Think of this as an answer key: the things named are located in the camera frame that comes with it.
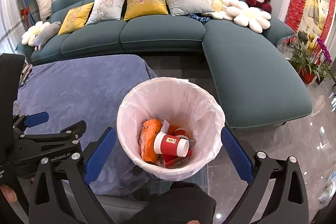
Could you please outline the dark sleeve forearm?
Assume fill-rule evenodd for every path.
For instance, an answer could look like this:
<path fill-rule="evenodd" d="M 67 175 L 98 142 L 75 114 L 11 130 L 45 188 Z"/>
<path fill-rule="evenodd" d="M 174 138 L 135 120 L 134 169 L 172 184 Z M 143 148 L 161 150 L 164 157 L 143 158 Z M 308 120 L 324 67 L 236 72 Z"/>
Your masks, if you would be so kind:
<path fill-rule="evenodd" d="M 124 223 L 213 223 L 216 207 L 217 202 L 197 184 L 176 181 Z"/>

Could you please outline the right hand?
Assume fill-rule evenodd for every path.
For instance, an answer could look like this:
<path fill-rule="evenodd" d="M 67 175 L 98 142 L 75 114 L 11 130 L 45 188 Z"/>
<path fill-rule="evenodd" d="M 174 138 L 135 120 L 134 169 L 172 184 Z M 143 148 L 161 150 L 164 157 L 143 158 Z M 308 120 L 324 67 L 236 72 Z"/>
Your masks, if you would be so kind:
<path fill-rule="evenodd" d="M 198 220 L 191 220 L 187 224 L 200 224 Z"/>

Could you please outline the left hand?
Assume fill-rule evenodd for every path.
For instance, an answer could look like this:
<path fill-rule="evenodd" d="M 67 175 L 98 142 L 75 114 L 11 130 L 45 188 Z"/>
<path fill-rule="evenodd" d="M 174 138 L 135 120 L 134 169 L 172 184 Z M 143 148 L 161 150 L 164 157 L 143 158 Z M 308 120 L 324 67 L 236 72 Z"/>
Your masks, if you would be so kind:
<path fill-rule="evenodd" d="M 23 193 L 25 194 L 27 201 L 29 201 L 30 196 L 31 196 L 32 186 L 33 186 L 35 179 L 34 178 L 30 178 L 30 179 L 18 178 L 18 180 L 19 180 L 21 189 L 23 190 Z M 18 195 L 9 186 L 1 185 L 1 191 L 9 203 L 17 202 Z"/>

